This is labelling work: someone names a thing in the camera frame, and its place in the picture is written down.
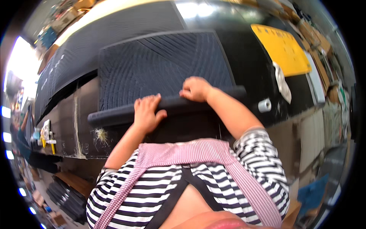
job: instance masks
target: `black plastic item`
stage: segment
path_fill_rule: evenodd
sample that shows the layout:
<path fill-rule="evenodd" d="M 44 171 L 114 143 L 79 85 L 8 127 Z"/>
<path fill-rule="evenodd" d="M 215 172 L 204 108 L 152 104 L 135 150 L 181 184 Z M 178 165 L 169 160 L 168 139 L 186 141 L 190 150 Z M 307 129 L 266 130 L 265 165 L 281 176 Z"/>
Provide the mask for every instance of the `black plastic item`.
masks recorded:
<path fill-rule="evenodd" d="M 224 89 L 235 84 L 214 31 L 160 32 L 125 40 L 100 51 L 100 110 L 161 93 L 175 96 L 190 76 Z"/>
<path fill-rule="evenodd" d="M 243 86 L 234 86 L 232 89 L 224 90 L 228 95 L 236 98 L 242 103 L 246 102 L 246 91 Z M 212 108 L 207 103 L 189 101 L 180 97 L 162 99 L 157 111 L 166 110 L 169 117 L 210 111 Z M 131 124 L 134 121 L 134 105 L 126 105 L 109 110 L 98 111 L 88 115 L 88 122 L 92 127 L 105 127 L 114 125 Z"/>

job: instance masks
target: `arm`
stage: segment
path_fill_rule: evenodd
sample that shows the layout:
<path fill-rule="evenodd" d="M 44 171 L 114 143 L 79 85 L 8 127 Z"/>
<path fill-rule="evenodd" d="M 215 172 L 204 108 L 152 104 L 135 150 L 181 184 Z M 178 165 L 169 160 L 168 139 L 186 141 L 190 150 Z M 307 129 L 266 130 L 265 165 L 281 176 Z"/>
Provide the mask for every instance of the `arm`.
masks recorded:
<path fill-rule="evenodd" d="M 112 150 L 105 162 L 108 169 L 119 169 L 138 148 L 147 133 L 152 132 L 157 125 L 166 118 L 167 112 L 160 110 L 155 115 L 155 110 L 161 100 L 160 94 L 147 96 L 135 101 L 135 120 L 121 140 Z"/>
<path fill-rule="evenodd" d="M 20 128 L 21 128 L 21 130 L 22 130 L 22 132 L 25 130 L 25 127 L 26 127 L 26 125 L 27 125 L 27 121 L 28 121 L 28 111 L 27 111 L 27 113 L 25 114 L 25 116 L 24 116 L 24 120 L 23 120 L 23 123 L 22 123 L 22 126 L 20 127 Z"/>
<path fill-rule="evenodd" d="M 235 139 L 239 139 L 245 131 L 252 127 L 264 128 L 246 106 L 221 90 L 212 87 L 203 78 L 190 77 L 186 79 L 183 90 L 179 94 L 192 101 L 206 101 Z"/>

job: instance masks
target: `black and white striped shirt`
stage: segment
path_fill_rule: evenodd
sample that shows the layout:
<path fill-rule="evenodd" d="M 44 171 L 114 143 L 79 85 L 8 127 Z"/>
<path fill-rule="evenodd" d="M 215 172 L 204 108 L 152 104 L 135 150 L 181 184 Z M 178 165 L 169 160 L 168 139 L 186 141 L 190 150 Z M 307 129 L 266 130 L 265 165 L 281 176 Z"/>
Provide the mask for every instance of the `black and white striped shirt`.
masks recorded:
<path fill-rule="evenodd" d="M 134 169 L 138 153 L 136 150 L 119 170 L 102 169 L 97 186 L 87 202 L 86 213 L 90 228 L 94 227 L 102 211 Z M 277 149 L 268 133 L 263 129 L 247 131 L 235 142 L 231 154 L 267 191 L 283 219 L 290 203 L 289 189 Z M 203 180 L 215 201 L 224 210 L 236 214 L 249 224 L 262 225 L 223 165 L 208 162 L 191 166 L 193 176 Z M 144 228 L 167 200 L 181 177 L 181 165 L 147 169 L 117 210 L 108 228 Z"/>

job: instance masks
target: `yellow sign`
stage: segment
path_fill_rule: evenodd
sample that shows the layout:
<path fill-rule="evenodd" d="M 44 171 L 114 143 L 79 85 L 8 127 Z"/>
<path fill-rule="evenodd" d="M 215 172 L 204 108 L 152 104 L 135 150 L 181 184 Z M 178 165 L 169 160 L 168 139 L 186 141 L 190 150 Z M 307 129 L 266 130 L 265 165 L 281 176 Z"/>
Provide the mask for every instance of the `yellow sign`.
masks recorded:
<path fill-rule="evenodd" d="M 272 61 L 281 67 L 285 77 L 311 71 L 310 63 L 304 51 L 291 33 L 257 24 L 252 24 L 251 28 Z"/>

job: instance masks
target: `pink gingham apron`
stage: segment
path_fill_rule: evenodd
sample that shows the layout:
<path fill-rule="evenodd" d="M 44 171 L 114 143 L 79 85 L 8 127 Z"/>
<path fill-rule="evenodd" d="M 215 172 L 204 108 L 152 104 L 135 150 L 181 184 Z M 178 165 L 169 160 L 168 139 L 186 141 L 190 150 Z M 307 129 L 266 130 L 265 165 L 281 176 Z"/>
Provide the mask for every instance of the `pink gingham apron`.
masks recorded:
<path fill-rule="evenodd" d="M 113 200 L 99 217 L 94 229 L 105 229 L 131 189 L 146 169 L 189 163 L 216 162 L 225 166 L 263 226 L 281 227 L 277 206 L 266 190 L 230 154 L 229 143 L 217 139 L 199 139 L 187 143 L 140 144 L 134 169 L 130 172 Z"/>

